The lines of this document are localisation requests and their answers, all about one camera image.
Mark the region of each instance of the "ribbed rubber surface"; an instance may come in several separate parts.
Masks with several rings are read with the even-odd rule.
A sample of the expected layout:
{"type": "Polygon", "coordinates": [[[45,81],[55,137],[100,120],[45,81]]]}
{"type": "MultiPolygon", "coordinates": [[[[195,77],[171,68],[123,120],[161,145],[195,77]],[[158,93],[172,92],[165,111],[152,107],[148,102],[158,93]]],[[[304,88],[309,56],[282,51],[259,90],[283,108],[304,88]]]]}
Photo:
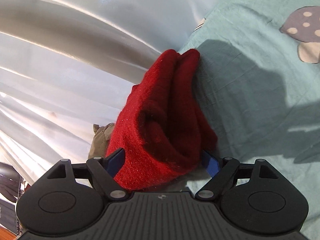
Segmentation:
{"type": "MultiPolygon", "coordinates": [[[[50,240],[29,232],[19,240],[50,240]]],[[[306,240],[300,233],[261,237],[226,222],[214,204],[193,199],[188,192],[135,193],[112,203],[101,219],[86,230],[57,240],[306,240]]]]}

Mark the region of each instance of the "wooden floor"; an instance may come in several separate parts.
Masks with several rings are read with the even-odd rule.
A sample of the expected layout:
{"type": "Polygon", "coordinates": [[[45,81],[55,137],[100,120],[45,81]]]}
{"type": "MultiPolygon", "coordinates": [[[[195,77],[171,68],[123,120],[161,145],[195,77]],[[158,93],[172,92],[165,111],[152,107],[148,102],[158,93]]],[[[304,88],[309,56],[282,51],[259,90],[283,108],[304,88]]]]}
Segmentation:
{"type": "Polygon", "coordinates": [[[1,240],[14,240],[16,236],[11,233],[9,230],[0,227],[0,239],[1,240]]]}

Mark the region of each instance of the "beige cloth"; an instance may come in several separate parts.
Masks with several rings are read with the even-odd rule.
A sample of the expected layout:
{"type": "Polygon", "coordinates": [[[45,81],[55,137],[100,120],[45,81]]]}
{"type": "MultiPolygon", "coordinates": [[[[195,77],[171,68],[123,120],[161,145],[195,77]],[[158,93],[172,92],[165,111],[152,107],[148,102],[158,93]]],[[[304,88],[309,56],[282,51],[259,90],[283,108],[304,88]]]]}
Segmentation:
{"type": "Polygon", "coordinates": [[[102,127],[99,127],[99,125],[97,124],[93,125],[93,131],[95,135],[92,140],[88,159],[97,156],[104,158],[106,156],[107,148],[109,146],[111,134],[113,132],[114,127],[114,123],[110,123],[102,127]]]}

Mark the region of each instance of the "mushroom print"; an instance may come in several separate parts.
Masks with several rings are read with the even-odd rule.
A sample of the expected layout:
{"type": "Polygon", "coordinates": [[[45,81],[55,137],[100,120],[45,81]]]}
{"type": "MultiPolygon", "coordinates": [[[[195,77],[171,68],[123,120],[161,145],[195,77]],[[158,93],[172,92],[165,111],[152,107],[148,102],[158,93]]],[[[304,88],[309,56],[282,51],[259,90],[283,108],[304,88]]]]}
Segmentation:
{"type": "Polygon", "coordinates": [[[301,41],[298,46],[301,61],[320,62],[320,6],[303,7],[294,11],[280,31],[301,41]]]}

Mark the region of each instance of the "red knit fabric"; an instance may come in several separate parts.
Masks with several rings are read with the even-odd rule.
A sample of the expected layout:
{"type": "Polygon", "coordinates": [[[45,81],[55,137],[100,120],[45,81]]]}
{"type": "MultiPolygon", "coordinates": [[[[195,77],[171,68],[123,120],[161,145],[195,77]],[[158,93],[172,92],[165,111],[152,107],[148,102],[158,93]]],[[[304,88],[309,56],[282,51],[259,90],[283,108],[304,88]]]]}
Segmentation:
{"type": "Polygon", "coordinates": [[[129,190],[169,182],[193,170],[203,149],[217,142],[192,97],[200,54],[165,51],[132,87],[113,130],[107,155],[122,147],[125,164],[115,180],[129,190]]]}

